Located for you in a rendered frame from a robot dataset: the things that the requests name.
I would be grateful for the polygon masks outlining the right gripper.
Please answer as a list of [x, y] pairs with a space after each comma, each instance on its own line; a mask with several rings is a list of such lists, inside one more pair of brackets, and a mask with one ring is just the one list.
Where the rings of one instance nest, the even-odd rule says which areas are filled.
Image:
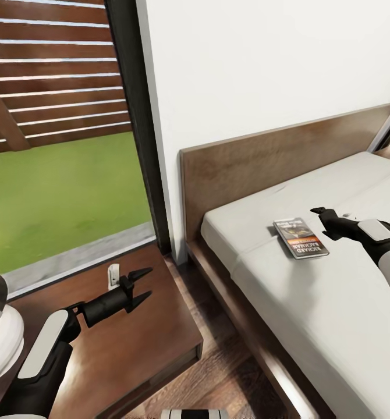
[[310, 211], [319, 214], [318, 217], [320, 218], [321, 223], [324, 225], [326, 229], [325, 232], [330, 239], [335, 241], [343, 237], [340, 233], [340, 226], [343, 222], [346, 221], [346, 219], [338, 217], [334, 209], [326, 209], [321, 207], [311, 209]]

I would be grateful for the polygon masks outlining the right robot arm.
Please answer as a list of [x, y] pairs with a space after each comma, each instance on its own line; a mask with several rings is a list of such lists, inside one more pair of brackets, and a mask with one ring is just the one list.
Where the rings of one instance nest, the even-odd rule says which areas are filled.
[[345, 237], [362, 243], [390, 287], [390, 228], [378, 219], [360, 222], [354, 212], [338, 217], [334, 209], [321, 207], [310, 211], [319, 214], [326, 234], [333, 241]]

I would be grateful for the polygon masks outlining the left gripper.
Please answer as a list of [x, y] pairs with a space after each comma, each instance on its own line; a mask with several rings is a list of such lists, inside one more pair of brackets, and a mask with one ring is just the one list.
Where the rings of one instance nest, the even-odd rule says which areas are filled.
[[146, 292], [142, 295], [133, 298], [134, 282], [142, 278], [144, 275], [149, 274], [153, 271], [153, 268], [143, 268], [136, 271], [132, 271], [126, 277], [125, 275], [119, 277], [119, 286], [114, 288], [100, 298], [100, 302], [103, 305], [105, 317], [108, 318], [123, 308], [129, 314], [136, 309], [145, 299], [151, 295], [151, 291]]

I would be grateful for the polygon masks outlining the hardback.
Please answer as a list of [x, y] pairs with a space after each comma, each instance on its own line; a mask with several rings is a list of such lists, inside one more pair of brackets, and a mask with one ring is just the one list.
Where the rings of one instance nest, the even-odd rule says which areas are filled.
[[279, 219], [272, 221], [272, 224], [294, 259], [316, 258], [329, 254], [327, 248], [300, 217]]

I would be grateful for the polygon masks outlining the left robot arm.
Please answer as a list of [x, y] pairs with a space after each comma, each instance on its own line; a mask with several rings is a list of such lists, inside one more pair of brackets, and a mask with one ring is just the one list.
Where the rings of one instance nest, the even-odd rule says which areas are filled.
[[73, 352], [69, 343], [81, 332], [76, 316], [83, 313], [91, 328], [123, 308], [129, 314], [151, 295], [149, 290], [133, 298], [134, 282], [152, 271], [148, 267], [120, 276], [119, 264], [113, 264], [108, 292], [52, 313], [0, 401], [0, 419], [48, 419]]

